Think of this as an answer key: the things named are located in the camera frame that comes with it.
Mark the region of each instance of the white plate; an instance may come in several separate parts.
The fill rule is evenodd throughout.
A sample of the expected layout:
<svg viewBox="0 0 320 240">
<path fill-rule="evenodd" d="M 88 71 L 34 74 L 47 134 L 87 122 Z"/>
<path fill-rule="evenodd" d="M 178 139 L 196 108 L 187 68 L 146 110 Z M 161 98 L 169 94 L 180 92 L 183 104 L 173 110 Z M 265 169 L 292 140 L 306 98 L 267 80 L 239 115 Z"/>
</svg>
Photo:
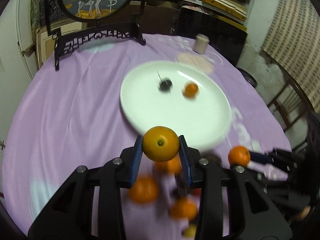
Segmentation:
<svg viewBox="0 0 320 240">
<path fill-rule="evenodd" d="M 170 92 L 159 82 L 169 78 Z M 195 99 L 182 95 L 185 84 L 199 87 Z M 150 61 L 131 70 L 121 84 L 120 101 L 131 125 L 144 135 L 154 126 L 166 126 L 184 135 L 189 147 L 209 150 L 231 126 L 231 108 L 220 87 L 194 67 L 172 61 Z"/>
</svg>

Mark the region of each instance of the curtain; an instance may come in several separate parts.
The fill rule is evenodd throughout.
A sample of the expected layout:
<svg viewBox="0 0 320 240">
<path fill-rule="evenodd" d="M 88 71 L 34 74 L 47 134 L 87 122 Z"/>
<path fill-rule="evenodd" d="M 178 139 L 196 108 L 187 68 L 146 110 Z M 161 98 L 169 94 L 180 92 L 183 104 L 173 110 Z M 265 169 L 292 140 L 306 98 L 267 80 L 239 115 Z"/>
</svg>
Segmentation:
<svg viewBox="0 0 320 240">
<path fill-rule="evenodd" d="M 320 111 L 320 17 L 310 0 L 280 0 L 262 49 Z"/>
</svg>

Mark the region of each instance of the bolt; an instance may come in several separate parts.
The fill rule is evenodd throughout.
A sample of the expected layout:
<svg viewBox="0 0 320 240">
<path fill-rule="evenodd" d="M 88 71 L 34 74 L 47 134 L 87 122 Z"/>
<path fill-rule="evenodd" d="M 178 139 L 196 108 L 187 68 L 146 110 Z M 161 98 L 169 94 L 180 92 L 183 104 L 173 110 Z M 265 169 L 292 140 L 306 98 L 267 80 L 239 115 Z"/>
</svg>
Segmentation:
<svg viewBox="0 0 320 240">
<path fill-rule="evenodd" d="M 113 162 L 113 164 L 115 164 L 115 165 L 119 165 L 119 164 L 122 163 L 122 159 L 121 159 L 121 158 L 114 158 L 114 159 L 112 160 L 112 162 Z"/>
<path fill-rule="evenodd" d="M 242 173 L 242 172 L 244 172 L 244 167 L 236 166 L 236 171 L 239 172 L 239 173 Z"/>
<path fill-rule="evenodd" d="M 86 166 L 81 165 L 81 166 L 79 166 L 79 167 L 77 168 L 77 172 L 83 173 L 83 172 L 85 172 L 86 169 L 87 169 Z"/>
<path fill-rule="evenodd" d="M 199 163 L 202 165 L 207 165 L 209 163 L 209 161 L 206 158 L 202 158 L 199 160 Z"/>
</svg>

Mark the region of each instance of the tablecloth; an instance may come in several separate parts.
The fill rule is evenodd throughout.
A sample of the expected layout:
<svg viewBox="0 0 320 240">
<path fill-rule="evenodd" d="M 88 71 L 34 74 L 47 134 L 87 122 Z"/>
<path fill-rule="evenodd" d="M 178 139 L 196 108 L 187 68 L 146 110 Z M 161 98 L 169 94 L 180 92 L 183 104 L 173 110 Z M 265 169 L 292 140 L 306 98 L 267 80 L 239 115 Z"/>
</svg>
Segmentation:
<svg viewBox="0 0 320 240">
<path fill-rule="evenodd" d="M 77 166 L 103 166 L 133 146 L 137 132 L 122 113 L 120 86 L 132 68 L 148 61 L 193 65 L 221 87 L 233 121 L 224 141 L 212 152 L 221 157 L 224 167 L 229 167 L 228 152 L 236 145 L 260 152 L 274 147 L 290 150 L 261 97 L 215 49 L 209 46 L 205 55 L 198 55 L 192 51 L 192 39 L 147 34 L 144 38 L 145 46 L 134 40 L 92 41 L 60 59 L 58 72 L 52 55 L 36 74 L 13 118 L 3 161 L 7 211 L 24 233 Z M 270 166 L 250 165 L 268 177 L 286 179 Z M 143 156 L 139 174 L 151 173 L 152 167 L 152 161 Z M 168 216 L 174 203 L 170 195 L 174 178 L 167 176 L 159 183 L 161 198 L 150 205 L 133 204 L 122 190 L 127 239 L 181 239 L 188 222 Z"/>
</svg>

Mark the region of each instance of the cylindrical container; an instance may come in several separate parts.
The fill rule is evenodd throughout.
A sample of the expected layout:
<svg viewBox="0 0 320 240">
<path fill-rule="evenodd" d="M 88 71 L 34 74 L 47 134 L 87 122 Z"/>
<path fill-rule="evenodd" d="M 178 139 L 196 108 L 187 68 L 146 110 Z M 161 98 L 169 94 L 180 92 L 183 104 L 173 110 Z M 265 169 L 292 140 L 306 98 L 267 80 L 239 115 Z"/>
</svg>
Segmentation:
<svg viewBox="0 0 320 240">
<path fill-rule="evenodd" d="M 205 51 L 207 50 L 208 43 L 209 43 L 209 38 L 207 36 L 198 34 L 196 36 L 196 41 L 192 49 L 196 53 L 204 54 Z"/>
</svg>

